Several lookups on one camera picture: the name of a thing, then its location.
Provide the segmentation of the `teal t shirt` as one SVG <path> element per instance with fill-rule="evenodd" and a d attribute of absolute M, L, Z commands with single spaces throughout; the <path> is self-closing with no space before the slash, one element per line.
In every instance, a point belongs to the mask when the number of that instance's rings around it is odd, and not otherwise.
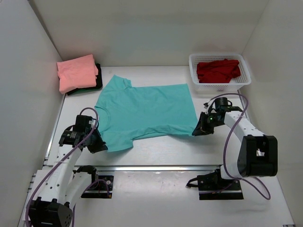
<path fill-rule="evenodd" d="M 197 123 L 187 84 L 133 87 L 130 80 L 114 75 L 95 110 L 109 152 L 130 149 L 134 140 L 191 136 Z"/>

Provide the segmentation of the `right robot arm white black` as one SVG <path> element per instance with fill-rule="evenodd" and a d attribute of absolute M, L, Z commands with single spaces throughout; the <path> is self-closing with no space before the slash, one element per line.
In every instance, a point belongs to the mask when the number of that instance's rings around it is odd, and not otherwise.
<path fill-rule="evenodd" d="M 230 128 L 228 137 L 233 134 L 241 142 L 239 150 L 232 155 L 234 161 L 226 162 L 227 147 L 223 148 L 223 165 L 218 174 L 212 177 L 213 186 L 224 189 L 229 180 L 247 177 L 272 177 L 278 172 L 278 144 L 275 136 L 259 131 L 244 116 L 244 110 L 233 106 L 226 97 L 215 97 L 204 104 L 193 136 L 204 136 L 214 133 L 216 127 L 225 125 Z"/>

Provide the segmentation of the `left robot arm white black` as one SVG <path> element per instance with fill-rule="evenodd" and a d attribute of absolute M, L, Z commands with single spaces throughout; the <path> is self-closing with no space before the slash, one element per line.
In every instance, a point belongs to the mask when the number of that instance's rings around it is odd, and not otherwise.
<path fill-rule="evenodd" d="M 31 194 L 26 206 L 26 226 L 74 225 L 77 200 L 99 183 L 95 167 L 75 169 L 84 148 L 92 154 L 108 149 L 98 131 L 98 118 L 79 114 L 75 124 L 66 128 L 59 139 L 56 164 Z"/>

